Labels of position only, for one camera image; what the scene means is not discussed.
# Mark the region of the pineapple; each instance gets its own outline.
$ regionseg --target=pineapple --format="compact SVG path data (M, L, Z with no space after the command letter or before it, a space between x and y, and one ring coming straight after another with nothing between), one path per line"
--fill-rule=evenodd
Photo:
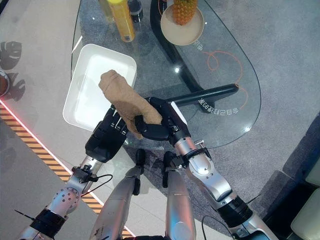
M173 19L177 24L187 24L195 15L198 0L174 0Z

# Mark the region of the robotic hand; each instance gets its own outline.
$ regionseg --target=robotic hand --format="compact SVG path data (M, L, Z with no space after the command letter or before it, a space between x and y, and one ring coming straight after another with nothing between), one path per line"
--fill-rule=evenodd
M85 153L102 163L106 163L116 155L124 144L127 132L125 121L120 117L115 106L111 105L104 119L98 123L85 144Z

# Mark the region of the black cable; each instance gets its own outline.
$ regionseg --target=black cable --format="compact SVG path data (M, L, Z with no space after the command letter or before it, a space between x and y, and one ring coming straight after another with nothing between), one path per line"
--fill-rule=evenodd
M202 220L201 220L201 228L202 228L202 233L203 233L203 237L204 237L204 240L207 240L207 237L206 237L206 233L205 233L205 229L204 229L204 220L205 218L208 217L208 218L212 218L213 220L216 220L218 223L222 224L225 229L227 229L228 233L231 235L231 237L233 238L233 240L235 240L234 236L232 235L232 233L229 231L229 229L227 228L227 226L220 220L216 219L215 217L213 216L209 216L209 215L204 215Z
M28 216L28 215L24 214L23 212L20 212L20 211L18 211L18 210L16 210L16 209L14 209L14 210L15 210L18 214L21 214L22 216L25 216L25 217L27 217L28 219L31 219L32 221L36 220L34 217Z
M104 183L100 184L99 186L97 186L96 188L92 189L91 191L88 191L85 194L82 194L81 197L83 197L83 196L85 196L85 195L87 195L89 193L92 193L94 190L96 190L96 189L100 188L101 186L105 185L106 183L110 182L111 179L114 177L112 174L105 174L105 175L98 176L97 178L99 179L99 178L106 177L106 176L110 176L110 179L108 181L105 181Z
M260 197L261 194L259 194L258 196L255 196L254 198L252 198L250 201L246 202L245 204L249 204L251 203L253 200L257 199L258 197Z

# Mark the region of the plate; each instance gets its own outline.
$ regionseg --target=plate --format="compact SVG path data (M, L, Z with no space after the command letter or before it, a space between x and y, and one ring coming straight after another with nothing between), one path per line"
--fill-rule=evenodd
M134 86L137 64L132 57L95 44L81 49L62 112L67 123L93 131L104 118L111 103L98 84L101 74L109 70Z
M186 46L194 43L202 34L205 20L199 8L196 8L193 18L185 25L176 24L173 18L173 5L162 14L161 30L164 37L172 44Z

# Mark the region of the yellow bottle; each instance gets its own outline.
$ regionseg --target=yellow bottle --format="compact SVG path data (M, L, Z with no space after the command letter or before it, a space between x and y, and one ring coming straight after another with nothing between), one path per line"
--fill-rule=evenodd
M130 16L128 0L107 0L122 41L131 42L135 38L134 25Z

